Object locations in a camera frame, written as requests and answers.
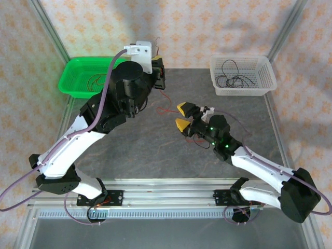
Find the marble-patterned surface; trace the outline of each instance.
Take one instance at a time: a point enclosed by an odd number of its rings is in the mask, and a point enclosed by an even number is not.
[[[235,115],[253,134],[246,144],[260,155],[282,163],[263,96],[217,96],[207,69],[166,70],[164,91],[173,102],[187,101],[214,106]],[[86,102],[76,99],[70,124]],[[253,177],[246,171],[219,161],[212,148],[187,143],[176,127],[178,113],[158,115],[156,108],[167,108],[169,101],[153,89],[144,111],[93,144],[75,162],[93,177],[107,178],[232,178]],[[241,140],[243,130],[232,118],[231,135]]]

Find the purple cable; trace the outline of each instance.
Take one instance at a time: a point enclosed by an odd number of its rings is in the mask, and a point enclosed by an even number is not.
[[[79,131],[76,131],[76,132],[73,132],[73,133],[69,134],[67,136],[67,138],[71,139],[73,136],[80,135],[80,134],[82,134],[84,132],[87,132],[87,131],[91,131],[97,125],[97,123],[99,122],[100,117],[102,116],[102,112],[103,112],[103,109],[104,109],[104,104],[105,104],[105,100],[106,100],[106,94],[107,94],[108,85],[109,85],[109,81],[110,81],[110,75],[112,74],[114,64],[117,61],[117,59],[121,55],[123,55],[124,53],[126,53],[126,52],[127,52],[126,49],[118,52],[116,54],[116,56],[113,57],[110,65],[109,65],[109,68],[108,68],[108,71],[107,71],[107,75],[106,75],[106,79],[105,79],[105,84],[104,84],[103,92],[102,92],[102,96],[101,96],[101,99],[100,99],[100,104],[99,104],[98,112],[97,112],[97,115],[95,116],[95,119],[92,122],[92,124],[89,125],[85,129],[82,129],[82,130],[79,130]]]
[[[69,195],[70,192],[68,192],[65,197],[64,197],[64,201],[63,201],[63,207],[64,207],[64,210],[65,212],[67,213],[67,215],[72,219],[74,220],[75,222],[77,223],[80,223],[81,225],[89,225],[89,226],[93,226],[93,223],[88,223],[88,222],[81,222],[80,220],[76,219],[73,215],[71,215],[67,209],[67,198],[68,198],[68,195]]]
[[[245,130],[245,132],[246,132],[248,135],[251,135],[250,132],[244,127],[244,125],[243,125],[243,124],[242,124],[242,123],[241,123],[236,117],[234,117],[232,114],[227,113],[227,112],[225,112],[225,111],[223,111],[223,110],[214,110],[214,111],[215,111],[215,112],[219,112],[219,113],[224,113],[224,114],[226,114],[226,115],[229,115],[230,117],[232,117],[236,122],[238,122],[238,123],[242,126],[242,128]],[[331,204],[331,202],[330,202],[329,199],[328,199],[328,198],[327,198],[322,192],[320,192],[317,188],[315,188],[314,186],[311,186],[310,184],[306,183],[305,181],[301,180],[300,178],[298,178],[298,177],[296,177],[296,176],[294,176],[294,175],[291,175],[291,174],[289,174],[289,173],[287,173],[287,172],[280,171],[277,167],[272,166],[272,165],[270,165],[270,164],[268,164],[268,163],[266,163],[266,162],[260,160],[259,158],[253,156],[253,154],[251,154],[251,152],[250,152],[250,151],[248,150],[248,148],[245,146],[245,144],[244,144],[244,138],[243,138],[242,144],[243,144],[243,148],[244,148],[244,150],[245,150],[245,151],[248,153],[248,155],[250,155],[250,157],[251,157],[252,159],[254,159],[256,162],[259,162],[259,163],[263,164],[264,166],[268,167],[269,169],[271,169],[271,170],[273,170],[273,171],[276,171],[276,172],[278,172],[278,173],[282,173],[282,174],[284,174],[284,175],[286,175],[286,176],[288,176],[288,177],[290,177],[290,178],[293,178],[294,180],[296,180],[296,181],[302,183],[303,185],[307,186],[307,187],[310,188],[311,190],[313,190],[313,191],[315,191],[316,193],[318,193],[318,194],[319,194],[319,195],[320,195],[320,196],[326,201],[326,203],[327,203],[327,205],[328,205],[328,208],[329,208],[329,211],[328,211],[328,212],[323,213],[323,212],[311,211],[312,214],[318,214],[318,215],[330,215],[330,214],[332,214],[332,204]]]
[[[58,150],[58,148],[60,148],[68,139],[70,140],[73,136],[75,135],[80,135],[83,134],[84,132],[87,131],[91,131],[98,123],[98,121],[100,120],[103,108],[104,108],[104,104],[105,104],[105,99],[106,99],[106,94],[107,94],[107,89],[108,89],[108,85],[109,85],[109,81],[110,81],[110,75],[112,73],[113,67],[115,65],[116,60],[123,55],[124,53],[126,53],[127,50],[124,49],[120,52],[118,52],[112,59],[108,71],[107,71],[107,75],[106,75],[106,79],[105,79],[105,84],[104,84],[104,88],[103,88],[103,92],[102,92],[102,96],[101,96],[101,100],[100,100],[100,104],[99,104],[99,108],[98,108],[98,112],[97,115],[95,117],[95,120],[92,122],[91,125],[89,125],[87,128],[73,132],[71,134],[69,134],[67,136],[67,138],[63,138],[62,140],[60,140],[49,152],[49,154],[47,154],[47,156],[44,158],[44,160],[40,163],[40,165],[38,165],[37,167],[35,167],[33,170],[29,171],[28,173],[26,173],[24,176],[22,176],[21,178],[19,178],[18,180],[16,180],[15,182],[13,182],[8,188],[6,188],[2,194],[0,195],[0,202],[2,201],[2,199],[4,198],[4,196],[11,191],[18,183],[20,183],[22,180],[26,179],[29,175],[31,175],[33,172],[36,172],[37,170],[39,170],[42,166],[45,165],[45,163],[51,158],[51,156],[53,156],[53,154]],[[35,194],[33,194],[32,196],[26,198],[25,200],[10,206],[8,208],[5,209],[0,209],[1,212],[5,212],[5,211],[9,211],[12,210],[16,207],[18,207],[19,205],[29,201],[31,198],[35,197],[36,195],[40,194],[42,191],[39,191]]]

